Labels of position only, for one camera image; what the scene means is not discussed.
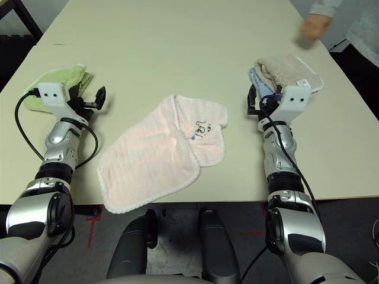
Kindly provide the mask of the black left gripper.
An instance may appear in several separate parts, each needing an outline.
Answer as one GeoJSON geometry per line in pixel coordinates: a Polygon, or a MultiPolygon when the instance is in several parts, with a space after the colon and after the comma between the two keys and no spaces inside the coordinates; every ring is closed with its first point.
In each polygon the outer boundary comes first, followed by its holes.
{"type": "Polygon", "coordinates": [[[83,119],[90,121],[94,111],[103,107],[106,100],[106,88],[105,86],[98,89],[95,96],[95,102],[85,102],[80,96],[81,85],[77,84],[69,89],[69,96],[71,99],[68,101],[68,105],[83,119]]]}

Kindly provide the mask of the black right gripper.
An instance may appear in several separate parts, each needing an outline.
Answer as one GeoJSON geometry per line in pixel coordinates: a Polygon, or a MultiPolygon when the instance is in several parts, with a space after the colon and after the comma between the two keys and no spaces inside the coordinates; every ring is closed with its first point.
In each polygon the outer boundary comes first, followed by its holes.
{"type": "Polygon", "coordinates": [[[259,109],[256,109],[256,88],[254,84],[251,84],[247,96],[247,114],[255,115],[259,119],[264,119],[279,107],[281,99],[282,95],[278,93],[264,96],[259,102],[259,109]]]}

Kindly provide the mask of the bystander bare hand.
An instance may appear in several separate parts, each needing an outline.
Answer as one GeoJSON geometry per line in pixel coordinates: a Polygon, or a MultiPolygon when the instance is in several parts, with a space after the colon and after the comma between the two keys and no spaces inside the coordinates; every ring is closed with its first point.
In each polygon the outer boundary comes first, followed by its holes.
{"type": "Polygon", "coordinates": [[[309,40],[318,40],[323,37],[331,22],[331,17],[309,14],[300,28],[301,35],[309,40]]]}

